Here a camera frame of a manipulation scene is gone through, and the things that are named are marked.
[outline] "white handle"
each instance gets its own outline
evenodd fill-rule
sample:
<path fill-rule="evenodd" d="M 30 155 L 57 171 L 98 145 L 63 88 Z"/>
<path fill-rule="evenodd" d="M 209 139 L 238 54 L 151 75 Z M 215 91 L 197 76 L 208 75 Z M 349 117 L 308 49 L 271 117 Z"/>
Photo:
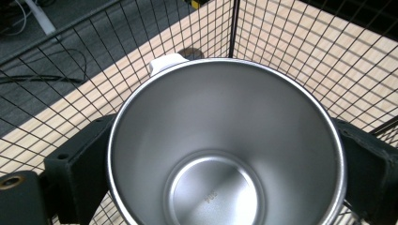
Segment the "white handle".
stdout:
<path fill-rule="evenodd" d="M 153 75 L 161 72 L 162 70 L 165 70 L 167 68 L 170 68 L 174 65 L 188 62 L 190 60 L 185 59 L 178 53 L 172 53 L 172 54 L 167 54 L 164 56 L 161 56 L 159 58 L 156 58 L 149 63 L 149 70 L 150 76 L 152 77 Z"/>

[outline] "wire grid panel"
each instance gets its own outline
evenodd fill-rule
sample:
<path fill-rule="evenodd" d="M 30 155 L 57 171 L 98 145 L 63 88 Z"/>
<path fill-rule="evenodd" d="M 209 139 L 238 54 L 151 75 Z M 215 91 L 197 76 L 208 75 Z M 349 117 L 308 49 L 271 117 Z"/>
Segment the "wire grid panel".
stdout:
<path fill-rule="evenodd" d="M 371 131 L 398 114 L 396 41 L 293 0 L 242 0 L 237 25 L 235 57 L 287 74 L 331 116 Z"/>
<path fill-rule="evenodd" d="M 41 173 L 54 149 L 118 111 L 148 79 L 152 59 L 192 47 L 226 57 L 232 7 L 216 0 L 196 11 L 182 1 L 115 2 L 7 60 L 0 66 L 0 175 Z M 396 46 L 298 1 L 242 0 L 234 56 L 295 78 L 332 116 L 370 130 L 397 114 Z M 339 218 L 336 224 L 352 220 L 349 211 Z M 92 224 L 120 223 L 107 194 Z"/>

